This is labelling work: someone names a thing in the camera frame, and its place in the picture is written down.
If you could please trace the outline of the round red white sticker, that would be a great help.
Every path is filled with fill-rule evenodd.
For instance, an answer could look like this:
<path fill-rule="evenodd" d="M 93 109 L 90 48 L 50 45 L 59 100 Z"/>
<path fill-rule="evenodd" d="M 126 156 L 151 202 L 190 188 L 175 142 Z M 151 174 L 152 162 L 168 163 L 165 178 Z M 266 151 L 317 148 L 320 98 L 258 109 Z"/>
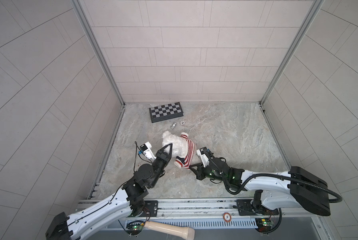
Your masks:
<path fill-rule="evenodd" d="M 230 223 L 231 222 L 231 220 L 232 220 L 232 216 L 231 216 L 231 214 L 230 213 L 224 213 L 223 214 L 223 220 L 226 222 L 226 223 Z"/>

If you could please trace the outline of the folded black white chessboard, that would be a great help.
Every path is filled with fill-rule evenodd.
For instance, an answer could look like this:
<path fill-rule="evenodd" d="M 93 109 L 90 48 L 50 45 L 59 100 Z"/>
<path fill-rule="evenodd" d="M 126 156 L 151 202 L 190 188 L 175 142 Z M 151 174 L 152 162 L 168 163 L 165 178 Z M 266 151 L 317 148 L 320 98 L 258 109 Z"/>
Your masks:
<path fill-rule="evenodd" d="M 180 102 L 151 107 L 149 108 L 149 112 L 152 123 L 184 116 L 184 112 Z"/>

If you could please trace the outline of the green circuit board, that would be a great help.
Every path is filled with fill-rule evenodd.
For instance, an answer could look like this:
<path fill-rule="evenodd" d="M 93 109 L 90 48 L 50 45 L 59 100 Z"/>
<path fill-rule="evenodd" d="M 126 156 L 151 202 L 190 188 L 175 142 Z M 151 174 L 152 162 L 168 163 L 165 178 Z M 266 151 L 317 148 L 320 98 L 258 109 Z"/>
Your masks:
<path fill-rule="evenodd" d="M 256 218 L 255 221 L 259 233 L 269 232 L 272 229 L 273 223 L 269 218 Z"/>
<path fill-rule="evenodd" d="M 127 223 L 126 232 L 131 236 L 136 236 L 140 234 L 145 226 L 145 222 L 143 221 L 133 221 Z"/>

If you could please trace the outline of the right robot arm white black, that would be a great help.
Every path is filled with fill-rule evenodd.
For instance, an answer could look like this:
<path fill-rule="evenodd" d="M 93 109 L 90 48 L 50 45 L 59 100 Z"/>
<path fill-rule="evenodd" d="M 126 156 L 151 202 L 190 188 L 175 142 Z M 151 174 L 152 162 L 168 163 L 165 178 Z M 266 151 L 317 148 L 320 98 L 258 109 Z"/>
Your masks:
<path fill-rule="evenodd" d="M 208 158 L 207 163 L 190 166 L 197 180 L 209 178 L 224 184 L 231 195 L 254 191 L 255 210 L 303 208 L 319 215 L 329 216 L 330 204 L 340 203 L 340 194 L 328 189 L 327 183 L 300 167 L 281 173 L 257 173 L 232 168 L 225 158 Z"/>

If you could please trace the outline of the right green circuit board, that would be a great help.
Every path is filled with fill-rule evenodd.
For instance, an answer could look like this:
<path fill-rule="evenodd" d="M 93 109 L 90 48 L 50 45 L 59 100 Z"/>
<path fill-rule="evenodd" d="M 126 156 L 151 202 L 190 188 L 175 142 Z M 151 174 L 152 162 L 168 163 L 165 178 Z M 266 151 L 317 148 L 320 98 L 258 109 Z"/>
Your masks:
<path fill-rule="evenodd" d="M 255 221 L 259 233 L 269 232 L 272 229 L 273 223 L 269 218 L 256 218 Z"/>

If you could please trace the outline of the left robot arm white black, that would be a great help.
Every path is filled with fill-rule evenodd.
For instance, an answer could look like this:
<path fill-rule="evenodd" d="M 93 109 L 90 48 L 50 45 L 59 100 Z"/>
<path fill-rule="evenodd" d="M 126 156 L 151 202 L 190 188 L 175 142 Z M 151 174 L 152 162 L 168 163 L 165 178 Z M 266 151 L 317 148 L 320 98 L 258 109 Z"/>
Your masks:
<path fill-rule="evenodd" d="M 62 212 L 51 222 L 47 240 L 86 240 L 114 221 L 128 216 L 138 216 L 145 206 L 147 189 L 155 187 L 172 158 L 172 144 L 156 153 L 152 164 L 143 164 L 133 177 L 106 199 L 74 214 Z"/>

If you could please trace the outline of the white teddy bear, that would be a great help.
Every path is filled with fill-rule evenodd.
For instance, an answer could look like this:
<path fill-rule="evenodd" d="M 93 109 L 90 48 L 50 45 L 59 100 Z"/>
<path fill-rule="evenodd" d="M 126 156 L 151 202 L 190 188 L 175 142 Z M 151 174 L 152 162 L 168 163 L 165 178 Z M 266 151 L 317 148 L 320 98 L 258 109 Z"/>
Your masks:
<path fill-rule="evenodd" d="M 189 169 L 196 148 L 194 142 L 189 139 L 189 135 L 187 133 L 181 133 L 180 136 L 176 136 L 169 131 L 165 131 L 162 138 L 163 147 L 172 144 L 172 156 L 176 158 L 174 164 L 178 168 Z"/>

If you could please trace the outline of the left green circuit board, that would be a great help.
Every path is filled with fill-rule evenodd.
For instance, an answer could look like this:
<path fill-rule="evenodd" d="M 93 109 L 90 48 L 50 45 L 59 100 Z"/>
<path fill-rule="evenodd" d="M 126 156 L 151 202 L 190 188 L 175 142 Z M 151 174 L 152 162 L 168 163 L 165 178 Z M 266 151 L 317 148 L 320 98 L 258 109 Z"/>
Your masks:
<path fill-rule="evenodd" d="M 131 236 L 136 236 L 140 234 L 145 226 L 145 222 L 143 221 L 133 221 L 127 223 L 126 232 Z"/>

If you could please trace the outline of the red white striped knit sweater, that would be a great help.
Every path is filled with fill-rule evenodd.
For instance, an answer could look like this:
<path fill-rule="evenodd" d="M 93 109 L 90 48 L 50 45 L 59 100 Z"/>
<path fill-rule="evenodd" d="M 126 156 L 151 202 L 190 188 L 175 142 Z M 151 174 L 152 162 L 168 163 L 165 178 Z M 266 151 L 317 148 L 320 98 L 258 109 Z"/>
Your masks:
<path fill-rule="evenodd" d="M 192 140 L 189 139 L 187 133 L 181 133 L 179 138 L 173 143 L 174 155 L 176 160 L 174 162 L 175 166 L 178 168 L 188 169 L 192 163 L 195 144 Z"/>

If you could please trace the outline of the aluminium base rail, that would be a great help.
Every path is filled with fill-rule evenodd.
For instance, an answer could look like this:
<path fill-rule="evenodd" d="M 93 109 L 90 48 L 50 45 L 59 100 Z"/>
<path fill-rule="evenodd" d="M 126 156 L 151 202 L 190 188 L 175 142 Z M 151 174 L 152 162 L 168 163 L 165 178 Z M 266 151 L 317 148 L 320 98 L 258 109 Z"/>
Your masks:
<path fill-rule="evenodd" d="M 254 218 L 253 198 L 145 199 L 152 220 Z"/>

